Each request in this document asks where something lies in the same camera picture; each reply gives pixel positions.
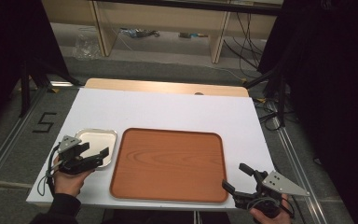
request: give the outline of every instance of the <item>floor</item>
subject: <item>floor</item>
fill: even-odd
[[[135,64],[141,63],[149,64],[147,67],[150,69],[159,69],[162,75],[156,78],[160,80],[168,79],[164,73],[170,70],[167,70],[165,66],[183,69],[180,71],[186,71],[183,76],[189,80],[196,76],[191,73],[191,69],[187,69],[197,67],[204,72],[204,78],[211,83],[217,79],[224,79],[228,85],[240,85],[246,79],[251,80],[255,76],[259,76],[251,65],[240,61],[238,56],[232,53],[226,45],[222,48],[219,63],[211,63],[207,37],[182,38],[178,33],[159,32],[159,36],[130,38],[120,34],[114,46],[114,53],[109,57],[103,58],[97,53],[84,58],[76,54],[78,52],[76,41],[79,44],[79,35],[83,35],[89,39],[91,51],[98,50],[96,42],[93,42],[95,41],[94,27],[62,24],[52,24],[52,27],[68,69],[79,79],[105,77],[107,68],[118,74],[118,77],[120,77],[120,72],[123,73],[122,76],[141,73],[142,71],[137,70],[141,68],[135,66]],[[226,37],[225,40],[237,52],[241,51],[242,38]],[[253,40],[253,43],[262,50],[266,40]],[[251,63],[257,63],[250,51],[245,50],[243,54]],[[88,65],[87,74],[84,72],[85,69],[81,68],[81,64]],[[263,85],[265,83],[251,88],[250,95],[254,98],[263,98],[261,93]],[[39,92],[40,90],[32,91],[34,99],[41,94]],[[44,93],[41,97],[42,100],[34,100],[34,114],[62,111],[54,117],[56,125],[53,125],[51,130],[52,133],[57,133],[60,130],[60,123],[64,122],[66,113],[70,109],[70,101],[76,97],[76,93],[76,89],[62,89],[59,94]],[[55,135],[41,136],[33,133],[40,118],[38,116],[22,119],[25,122],[24,127],[19,127],[20,96],[19,87],[16,87],[5,110],[0,114],[0,151],[5,149],[9,152],[8,156],[1,158],[3,162],[0,165],[0,223],[27,223],[38,212],[47,210],[47,208],[28,204],[25,198],[35,182],[35,174],[39,173],[41,164],[51,148],[45,144],[54,142]],[[255,106],[259,117],[266,115],[271,109],[275,109],[273,101],[255,104]],[[291,110],[289,103],[286,109]],[[296,209],[296,219],[293,223],[303,223],[298,210],[302,212],[307,223],[352,223],[328,174],[321,165],[313,161],[311,145],[296,119],[296,113],[287,114],[285,123],[286,127],[278,131],[271,131],[276,128],[276,119],[267,120],[261,125],[271,158],[286,177],[300,185],[304,184],[310,187],[315,200],[310,201],[297,197],[298,207],[291,200]],[[13,132],[13,127],[18,127],[19,131]],[[8,136],[17,136],[17,138],[7,139]],[[102,208],[97,207],[83,208],[77,219],[79,223],[99,223],[104,212]],[[243,210],[231,211],[228,214],[232,224],[253,223],[251,216]]]

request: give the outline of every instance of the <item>small square tray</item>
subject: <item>small square tray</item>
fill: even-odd
[[[123,133],[110,192],[116,198],[222,203],[221,137],[130,128]]]
[[[103,168],[110,163],[113,156],[113,149],[115,147],[117,133],[112,130],[101,129],[82,129],[76,133],[75,138],[78,138],[83,143],[89,143],[89,149],[84,151],[80,156],[86,158],[99,154],[106,147],[109,147],[109,155],[103,158],[103,164],[98,168]]]

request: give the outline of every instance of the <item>gray carpet floor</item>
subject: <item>gray carpet floor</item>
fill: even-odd
[[[78,61],[73,57],[65,57],[65,62],[71,75],[83,81],[90,77],[105,77],[240,86],[240,78],[247,77],[241,70],[232,67],[219,70],[205,66],[170,63],[109,61],[106,59]],[[250,77],[259,76],[257,72],[250,70],[247,70],[246,74]],[[263,85],[262,83],[251,88],[249,90],[250,95],[262,97]],[[77,89],[60,89],[56,93],[44,89],[37,91],[42,91],[43,98],[35,106],[33,113],[21,129],[19,139],[0,168],[0,224],[28,223],[37,213],[47,211],[47,208],[28,204],[25,199],[36,181],[72,102],[76,98]],[[17,87],[13,90],[12,97],[7,101],[5,109],[0,113],[0,146],[18,121],[20,105],[21,92]],[[268,113],[262,104],[256,105],[256,111],[259,117]],[[44,121],[52,122],[53,125],[49,132],[35,133],[35,130],[40,131],[48,128],[47,125],[38,124],[45,113],[54,113],[54,115],[46,115],[44,119]],[[352,223],[351,217],[340,200],[328,174],[321,165],[313,161],[314,155],[311,144],[304,134],[301,124],[296,119],[296,113],[286,115],[285,120],[285,130],[290,136],[318,202],[322,206],[326,220],[328,223]],[[272,120],[262,123],[261,127],[266,137],[271,158],[283,175],[296,182],[296,176],[284,153],[278,132],[269,130],[269,128],[274,127]],[[297,197],[297,200],[306,222],[315,223],[305,201],[300,197]],[[103,208],[83,207],[77,220],[79,223],[100,223],[103,212]],[[232,224],[253,223],[251,216],[246,211],[238,210],[228,214]],[[297,208],[296,219],[293,223],[303,223]]]

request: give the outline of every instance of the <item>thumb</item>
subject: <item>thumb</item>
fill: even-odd
[[[269,223],[269,218],[266,217],[260,210],[252,208],[249,212],[260,223],[263,223],[263,224]]]

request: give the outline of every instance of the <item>person's left hand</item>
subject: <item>person's left hand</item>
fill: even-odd
[[[80,193],[81,187],[83,187],[84,180],[92,172],[94,172],[94,170],[86,171],[78,175],[68,175],[57,170],[53,175],[55,193],[64,193],[76,197]]]

